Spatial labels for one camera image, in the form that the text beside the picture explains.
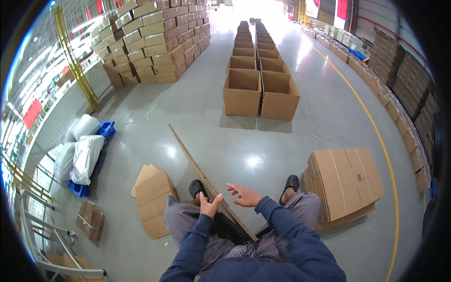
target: checkered trousers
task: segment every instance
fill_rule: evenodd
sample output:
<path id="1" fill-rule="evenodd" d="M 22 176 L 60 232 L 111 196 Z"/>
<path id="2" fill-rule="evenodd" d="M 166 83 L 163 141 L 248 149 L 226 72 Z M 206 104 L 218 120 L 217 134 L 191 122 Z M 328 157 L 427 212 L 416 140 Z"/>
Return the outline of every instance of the checkered trousers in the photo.
<path id="1" fill-rule="evenodd" d="M 172 196 L 167 196 L 166 200 L 167 207 L 164 214 L 166 228 L 177 248 L 180 248 L 185 233 L 196 224 L 200 208 L 180 203 Z M 320 199 L 316 194 L 296 194 L 286 203 L 285 207 L 307 227 L 311 229 L 315 227 L 320 208 Z M 220 259 L 227 258 L 257 257 L 275 263 L 292 262 L 287 248 L 288 240 L 277 235 L 268 224 L 263 225 L 255 235 L 258 238 L 258 244 L 248 241 L 244 245 L 237 246 L 227 239 L 217 236 L 210 237 L 199 275 L 212 268 Z"/>

